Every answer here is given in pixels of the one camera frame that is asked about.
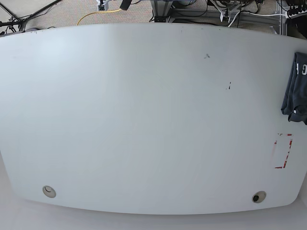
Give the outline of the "black tripod legs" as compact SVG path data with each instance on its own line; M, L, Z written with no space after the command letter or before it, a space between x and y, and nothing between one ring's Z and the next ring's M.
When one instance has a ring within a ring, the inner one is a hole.
M55 0L34 13L27 14L24 16L18 16L16 13L11 11L2 2L0 3L0 9L9 15L7 21L0 21L0 35L7 35L8 32L25 32L26 25L33 19L41 17L47 14L54 6L60 3L61 0Z

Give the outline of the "red tape rectangle marking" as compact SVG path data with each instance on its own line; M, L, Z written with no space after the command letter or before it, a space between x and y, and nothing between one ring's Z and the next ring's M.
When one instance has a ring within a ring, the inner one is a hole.
M293 134L278 133L273 145L272 166L275 169L283 169L286 166L291 146Z

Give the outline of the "dark blue T-shirt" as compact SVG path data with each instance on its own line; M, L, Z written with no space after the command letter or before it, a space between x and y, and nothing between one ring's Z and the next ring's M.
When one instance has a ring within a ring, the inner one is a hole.
M288 121L307 123L307 55L296 52L281 112Z

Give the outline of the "aluminium frame stand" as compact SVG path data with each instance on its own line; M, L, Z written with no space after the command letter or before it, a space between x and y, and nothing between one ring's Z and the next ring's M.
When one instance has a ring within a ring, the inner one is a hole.
M152 19L150 22L154 23L172 23L172 9L174 7L174 0L151 0Z

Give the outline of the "white power strip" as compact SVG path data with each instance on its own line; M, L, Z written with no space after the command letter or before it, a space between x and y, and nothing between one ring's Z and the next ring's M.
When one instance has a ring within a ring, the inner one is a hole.
M307 14L307 9L304 7L301 8L291 8L287 11L285 17L288 19L294 19L300 16L306 16Z

